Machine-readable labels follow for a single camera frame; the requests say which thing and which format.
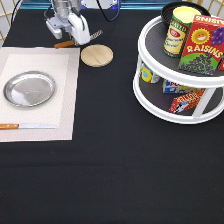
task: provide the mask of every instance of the red raisins box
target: red raisins box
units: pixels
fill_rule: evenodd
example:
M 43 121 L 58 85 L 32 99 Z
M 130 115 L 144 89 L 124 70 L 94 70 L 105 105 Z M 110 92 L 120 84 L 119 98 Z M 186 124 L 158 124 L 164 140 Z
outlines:
M 224 52 L 224 19 L 196 15 L 179 69 L 213 75 Z
M 219 70 L 224 70 L 224 60 L 222 58 L 222 60 L 220 61 L 220 64 L 219 64 Z

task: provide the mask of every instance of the black table surface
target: black table surface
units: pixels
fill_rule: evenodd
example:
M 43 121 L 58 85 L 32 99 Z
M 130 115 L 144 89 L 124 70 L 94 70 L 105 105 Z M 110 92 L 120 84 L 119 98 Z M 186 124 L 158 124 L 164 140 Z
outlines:
M 121 10 L 112 23 L 98 10 L 82 14 L 91 33 L 104 32 L 90 44 L 114 59 L 101 68 L 80 60 L 72 141 L 0 143 L 0 223 L 224 223 L 224 113 L 179 125 L 134 96 L 138 37 L 160 11 Z M 19 10 L 4 47 L 66 40 L 42 10 Z

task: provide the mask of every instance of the food box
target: food box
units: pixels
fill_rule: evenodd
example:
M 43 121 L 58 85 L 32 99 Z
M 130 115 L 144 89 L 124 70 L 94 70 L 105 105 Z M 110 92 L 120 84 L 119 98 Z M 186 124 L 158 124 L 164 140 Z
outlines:
M 177 114 L 192 107 L 196 107 L 204 91 L 204 89 L 199 89 L 196 92 L 188 93 L 186 95 L 174 98 L 170 107 L 170 112 L 173 114 Z
M 199 90 L 198 88 L 183 86 L 169 80 L 163 81 L 163 93 L 190 93 Z
M 179 69 L 213 75 L 224 52 L 224 19 L 196 15 Z

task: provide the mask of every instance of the round wooden disc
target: round wooden disc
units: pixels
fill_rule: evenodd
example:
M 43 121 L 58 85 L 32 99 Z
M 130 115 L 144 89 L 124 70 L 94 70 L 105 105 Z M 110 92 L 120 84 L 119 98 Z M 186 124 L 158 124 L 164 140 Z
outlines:
M 109 64 L 113 59 L 113 51 L 104 45 L 90 45 L 82 50 L 82 61 L 92 67 Z

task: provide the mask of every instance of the metal plate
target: metal plate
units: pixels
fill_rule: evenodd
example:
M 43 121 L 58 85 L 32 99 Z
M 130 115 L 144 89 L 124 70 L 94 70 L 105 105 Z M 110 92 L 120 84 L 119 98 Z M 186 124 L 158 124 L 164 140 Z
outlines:
M 6 100 L 14 106 L 32 107 L 48 100 L 54 93 L 54 79 L 37 71 L 19 74 L 10 79 L 3 90 Z

